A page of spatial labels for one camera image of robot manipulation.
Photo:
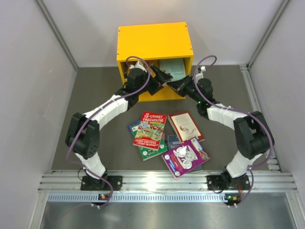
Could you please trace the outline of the red 13-Storey Treehouse book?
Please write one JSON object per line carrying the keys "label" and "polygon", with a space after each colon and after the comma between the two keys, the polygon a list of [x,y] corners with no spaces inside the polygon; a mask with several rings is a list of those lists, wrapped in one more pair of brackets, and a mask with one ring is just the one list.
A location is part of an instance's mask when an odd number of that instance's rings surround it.
{"label": "red 13-Storey Treehouse book", "polygon": [[158,150],[165,128],[167,116],[145,111],[141,117],[133,145]]}

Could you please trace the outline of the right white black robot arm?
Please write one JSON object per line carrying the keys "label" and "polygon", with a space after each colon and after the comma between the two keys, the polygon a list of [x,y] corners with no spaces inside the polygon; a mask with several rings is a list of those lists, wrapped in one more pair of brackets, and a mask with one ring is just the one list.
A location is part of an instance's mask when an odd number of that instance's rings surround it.
{"label": "right white black robot arm", "polygon": [[234,130],[238,151],[221,173],[222,189],[234,189],[242,184],[256,159],[266,152],[273,153],[275,141],[261,112],[250,113],[216,101],[212,83],[206,78],[196,80],[188,75],[167,85],[179,96],[194,99],[200,116]]}

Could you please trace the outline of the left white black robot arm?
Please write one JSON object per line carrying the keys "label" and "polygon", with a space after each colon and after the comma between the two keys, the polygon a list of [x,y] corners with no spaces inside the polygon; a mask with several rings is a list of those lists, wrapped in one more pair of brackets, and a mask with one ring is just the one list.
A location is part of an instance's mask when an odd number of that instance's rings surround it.
{"label": "left white black robot arm", "polygon": [[154,95],[172,78],[154,64],[146,70],[138,62],[130,67],[123,87],[108,101],[90,112],[72,116],[65,144],[69,147],[68,152],[79,158],[86,176],[96,189],[104,189],[108,183],[107,170],[98,155],[100,130],[113,118],[131,109],[142,93]]}

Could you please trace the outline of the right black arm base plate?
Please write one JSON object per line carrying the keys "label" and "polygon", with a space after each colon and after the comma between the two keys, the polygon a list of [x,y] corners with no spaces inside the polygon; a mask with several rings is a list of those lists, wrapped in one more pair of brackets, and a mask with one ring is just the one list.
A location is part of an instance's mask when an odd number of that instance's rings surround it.
{"label": "right black arm base plate", "polygon": [[243,175],[237,178],[231,178],[228,174],[221,173],[220,175],[208,175],[207,189],[219,193],[220,191],[238,191],[249,190],[250,180],[248,175]]}

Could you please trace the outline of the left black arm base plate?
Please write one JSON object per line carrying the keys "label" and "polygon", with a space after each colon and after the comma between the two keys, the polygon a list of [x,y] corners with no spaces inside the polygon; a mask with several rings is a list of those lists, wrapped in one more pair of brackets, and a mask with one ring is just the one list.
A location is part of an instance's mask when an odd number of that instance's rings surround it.
{"label": "left black arm base plate", "polygon": [[[107,181],[110,183],[114,191],[121,190],[122,176],[107,176]],[[91,176],[83,176],[81,180],[81,191],[110,191],[111,187],[102,180],[97,180]]]}

